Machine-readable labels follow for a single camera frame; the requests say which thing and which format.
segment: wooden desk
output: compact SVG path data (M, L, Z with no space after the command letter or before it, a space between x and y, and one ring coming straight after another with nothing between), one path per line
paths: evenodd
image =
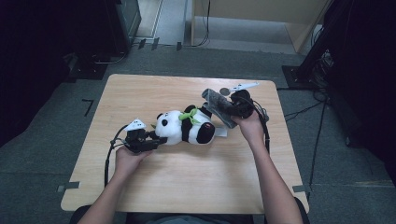
M322 20L332 0L212 0L210 17L285 22L296 52ZM193 0L191 43L194 40L195 16L206 17L209 0Z
M253 80L199 77L112 75L95 112L91 127L70 178L79 189L68 189L62 209L73 211L92 204L104 188L104 167L109 141L117 130L136 118L147 125L169 110L202 105L206 88L219 91ZM249 89L254 100L267 109L270 120L271 157L290 190L302 185L282 108L271 81L260 80ZM216 126L222 122L213 116ZM114 156L110 176L114 173ZM294 193L308 211L303 192ZM263 214L257 171L252 153L238 127L228 137L217 137L207 146L179 143L159 146L145 158L131 178L119 206L124 212Z

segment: stand base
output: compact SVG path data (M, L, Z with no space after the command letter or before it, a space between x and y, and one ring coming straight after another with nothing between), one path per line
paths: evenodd
M76 82L77 79L102 80L106 69L106 63L83 63L78 60L66 82Z
M299 66L286 66L282 65L283 75L285 76L286 81L288 82L289 89L302 90L309 89L315 90L318 89L318 86L310 82L309 79L299 79L297 78L297 70Z

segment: person's left arm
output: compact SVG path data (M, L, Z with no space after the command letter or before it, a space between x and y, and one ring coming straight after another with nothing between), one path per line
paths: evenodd
M128 178L151 151L133 155L126 147L117 150L116 171L99 198L93 203L79 223L112 223L120 195Z

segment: gray carpet floor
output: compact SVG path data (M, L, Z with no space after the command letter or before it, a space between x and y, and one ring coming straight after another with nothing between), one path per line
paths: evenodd
M295 54L133 48L121 62L107 68L103 80L62 83L29 128L0 148L0 223L68 223L72 213L61 209L63 194L56 189L68 182L73 172L111 74L262 79L287 88L281 65L299 65L303 60L304 56ZM285 114L317 102L312 91L278 94ZM82 99L94 100L87 116L89 103ZM324 106L312 170L322 108L316 106L287 122L303 182L308 187L312 175L311 223L395 223L396 189L383 163L365 148L346 147L331 105ZM118 214L116 223L121 223L122 218L123 214ZM262 216L255 216L255 220L261 222Z

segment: panda plush toy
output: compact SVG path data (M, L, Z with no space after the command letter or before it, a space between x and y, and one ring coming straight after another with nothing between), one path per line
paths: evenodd
M184 112L172 110L157 117L155 134L167 137L166 145L181 141L191 144L210 144L215 136L215 126L211 122L212 113L206 108L189 105Z

